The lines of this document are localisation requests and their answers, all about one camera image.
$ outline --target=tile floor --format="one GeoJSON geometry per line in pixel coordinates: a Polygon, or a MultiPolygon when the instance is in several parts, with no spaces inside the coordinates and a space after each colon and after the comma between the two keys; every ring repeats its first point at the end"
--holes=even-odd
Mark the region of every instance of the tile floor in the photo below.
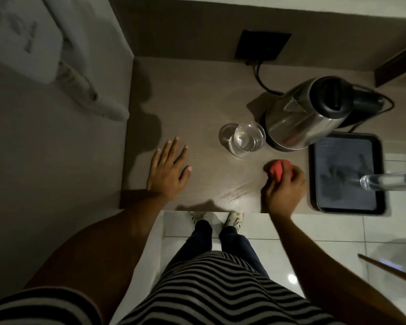
{"type": "MultiPolygon", "coordinates": [[[[386,154],[387,172],[406,171],[406,156],[386,154]]],[[[390,217],[294,214],[294,222],[331,257],[368,281],[406,314],[406,282],[368,265],[358,253],[386,260],[406,271],[406,192],[390,192],[390,217]]],[[[213,250],[227,213],[208,213],[213,228],[213,250]]],[[[187,212],[164,212],[160,271],[192,233],[187,212]]],[[[245,214],[240,233],[249,240],[271,279],[303,295],[294,271],[267,214],[245,214]]]]}

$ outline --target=hand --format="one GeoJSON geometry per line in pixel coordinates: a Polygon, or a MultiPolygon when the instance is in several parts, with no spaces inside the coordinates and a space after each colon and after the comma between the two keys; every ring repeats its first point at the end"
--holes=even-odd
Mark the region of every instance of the hand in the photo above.
{"type": "Polygon", "coordinates": [[[292,169],[283,162],[283,175],[280,182],[275,178],[266,191],[266,204],[271,217],[291,218],[299,201],[307,192],[305,173],[296,165],[292,169]]]}
{"type": "Polygon", "coordinates": [[[167,141],[162,153],[160,149],[156,150],[152,158],[147,184],[148,191],[160,193],[169,200],[184,190],[193,169],[187,166],[180,173],[180,169],[187,158],[188,146],[184,147],[176,159],[178,144],[179,138],[176,137],[173,145],[171,140],[167,141]]]}

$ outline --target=electric kettle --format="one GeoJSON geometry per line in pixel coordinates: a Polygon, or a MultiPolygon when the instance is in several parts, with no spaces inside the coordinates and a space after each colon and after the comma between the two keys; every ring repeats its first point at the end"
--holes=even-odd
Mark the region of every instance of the electric kettle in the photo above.
{"type": "Polygon", "coordinates": [[[271,145],[291,152],[379,113],[383,105],[381,95],[357,89],[341,77],[317,77],[281,96],[263,124],[271,145]]]}

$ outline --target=sneaker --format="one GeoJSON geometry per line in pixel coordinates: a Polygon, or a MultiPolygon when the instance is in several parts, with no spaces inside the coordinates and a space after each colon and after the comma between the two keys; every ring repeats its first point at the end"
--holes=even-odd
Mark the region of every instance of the sneaker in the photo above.
{"type": "Polygon", "coordinates": [[[206,212],[194,212],[190,211],[189,214],[193,217],[193,223],[197,223],[200,220],[206,220],[206,212]]]}
{"type": "Polygon", "coordinates": [[[242,212],[230,212],[228,214],[226,222],[224,223],[224,227],[232,226],[235,227],[237,231],[239,231],[243,221],[244,214],[242,212]]]}

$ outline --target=leg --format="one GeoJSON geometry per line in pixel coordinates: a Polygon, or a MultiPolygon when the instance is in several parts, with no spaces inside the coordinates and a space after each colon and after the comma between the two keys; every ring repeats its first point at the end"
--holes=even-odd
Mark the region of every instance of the leg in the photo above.
{"type": "Polygon", "coordinates": [[[238,229],[242,223],[242,218],[238,220],[238,217],[235,216],[235,214],[236,213],[230,213],[228,215],[225,227],[219,234],[222,251],[230,253],[248,262],[248,264],[255,271],[262,276],[269,278],[269,275],[267,274],[265,268],[263,268],[248,239],[245,236],[238,234],[238,229]]]}
{"type": "Polygon", "coordinates": [[[196,223],[194,232],[187,239],[165,268],[168,270],[175,263],[191,260],[212,250],[212,227],[206,220],[196,223]]]}

